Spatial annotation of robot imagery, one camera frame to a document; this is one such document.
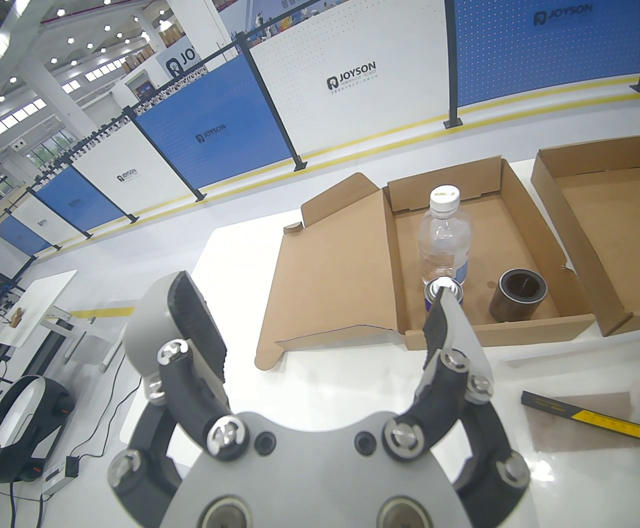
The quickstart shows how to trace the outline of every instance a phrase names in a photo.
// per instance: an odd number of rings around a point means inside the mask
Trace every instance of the yellow ruler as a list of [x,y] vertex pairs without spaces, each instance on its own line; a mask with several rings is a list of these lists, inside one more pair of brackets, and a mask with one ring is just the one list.
[[640,440],[640,424],[634,424],[627,420],[589,411],[577,405],[570,405],[562,401],[527,392],[526,390],[522,391],[520,402],[532,409],[538,409],[539,411],[567,418],[568,420],[576,420],[577,422],[600,427],[601,429],[607,429],[608,431],[631,436],[632,438]]

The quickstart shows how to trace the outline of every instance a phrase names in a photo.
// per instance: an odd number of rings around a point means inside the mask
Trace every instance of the plastic water bottle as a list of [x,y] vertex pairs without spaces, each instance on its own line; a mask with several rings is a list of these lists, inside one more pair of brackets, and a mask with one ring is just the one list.
[[462,284],[467,278],[471,234],[471,217],[460,209],[459,189],[441,185],[432,190],[418,233],[422,282],[447,276]]

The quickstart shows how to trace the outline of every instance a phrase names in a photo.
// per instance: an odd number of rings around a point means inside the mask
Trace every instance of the cardboard boxes in background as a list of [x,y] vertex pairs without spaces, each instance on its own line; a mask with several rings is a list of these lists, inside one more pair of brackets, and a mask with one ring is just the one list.
[[[424,349],[426,319],[417,232],[431,190],[460,189],[474,235],[463,309],[484,346],[570,340],[593,322],[587,298],[539,210],[500,157],[389,182],[378,189],[357,173],[301,207],[285,228],[255,364],[272,368],[286,350],[359,338]],[[529,268],[549,295],[531,321],[496,323],[496,283]]]
[[640,136],[540,150],[531,180],[602,334],[640,329]]

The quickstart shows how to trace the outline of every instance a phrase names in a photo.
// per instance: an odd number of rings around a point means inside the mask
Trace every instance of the blue partition panel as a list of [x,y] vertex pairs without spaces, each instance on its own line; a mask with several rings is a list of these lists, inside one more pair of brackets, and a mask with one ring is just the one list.
[[195,188],[289,157],[242,55],[136,120]]
[[44,238],[10,215],[0,221],[0,237],[27,255],[35,255],[51,246]]
[[640,72],[640,0],[456,0],[459,106]]
[[76,169],[67,167],[36,193],[77,228],[88,231],[122,216]]

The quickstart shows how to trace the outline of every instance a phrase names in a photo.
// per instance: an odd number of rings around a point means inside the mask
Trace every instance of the banner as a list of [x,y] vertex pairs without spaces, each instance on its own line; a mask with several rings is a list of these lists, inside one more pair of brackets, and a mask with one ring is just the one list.
[[449,108],[442,0],[343,2],[251,53],[300,154]]
[[101,140],[73,166],[127,213],[189,194],[133,123]]
[[459,106],[640,72],[640,1],[456,0]]
[[[35,255],[51,245],[42,237],[36,235],[27,226],[16,220],[12,215],[7,215],[0,219],[0,238],[9,242],[14,248],[19,249],[26,255]],[[15,262],[4,262],[5,259],[9,259],[10,257],[9,251],[5,251],[5,249],[2,248],[2,254],[2,272],[9,277],[13,277],[22,264],[17,266],[17,269],[13,269],[16,266]]]
[[73,167],[65,168],[36,194],[62,218],[82,231],[89,231],[122,216]]
[[289,157],[241,55],[136,119],[195,188]]
[[200,55],[191,45],[191,40],[184,36],[158,54],[156,60],[169,77],[180,77],[186,70],[200,62]]
[[64,219],[41,203],[33,196],[27,196],[12,212],[12,216],[27,226],[36,235],[49,244],[58,246],[69,239],[82,235],[70,226]]

